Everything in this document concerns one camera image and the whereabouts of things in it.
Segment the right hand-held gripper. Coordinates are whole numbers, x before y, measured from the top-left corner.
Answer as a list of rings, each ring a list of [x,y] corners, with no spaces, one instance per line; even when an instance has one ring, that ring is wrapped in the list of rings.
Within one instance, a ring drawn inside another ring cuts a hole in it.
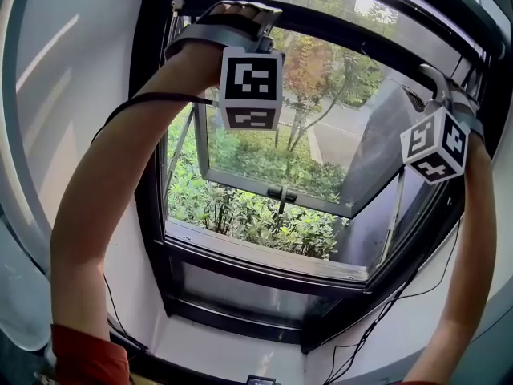
[[[446,76],[427,63],[419,71],[436,86],[434,99],[441,105],[401,135],[403,164],[414,170],[427,184],[435,185],[461,176],[467,161],[469,135],[484,137],[482,123],[477,119],[478,104],[463,93],[451,94]],[[402,85],[416,112],[423,113],[426,104],[409,87]],[[453,104],[469,112],[449,111]]]

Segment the person's left hand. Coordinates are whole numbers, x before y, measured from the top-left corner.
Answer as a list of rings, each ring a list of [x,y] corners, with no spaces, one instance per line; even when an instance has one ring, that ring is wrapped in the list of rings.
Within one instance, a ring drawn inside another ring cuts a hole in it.
[[[219,3],[210,11],[209,14],[236,14],[245,18],[254,19],[259,13],[260,11],[253,6],[241,5],[239,3]]]

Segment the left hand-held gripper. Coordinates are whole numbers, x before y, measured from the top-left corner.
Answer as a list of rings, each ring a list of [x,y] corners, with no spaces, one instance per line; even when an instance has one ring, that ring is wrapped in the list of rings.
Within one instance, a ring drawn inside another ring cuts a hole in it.
[[[188,41],[223,47],[216,106],[227,129],[274,131],[282,109],[285,54],[270,36],[283,11],[260,8],[256,39],[225,25],[188,25],[164,50],[170,59]]]

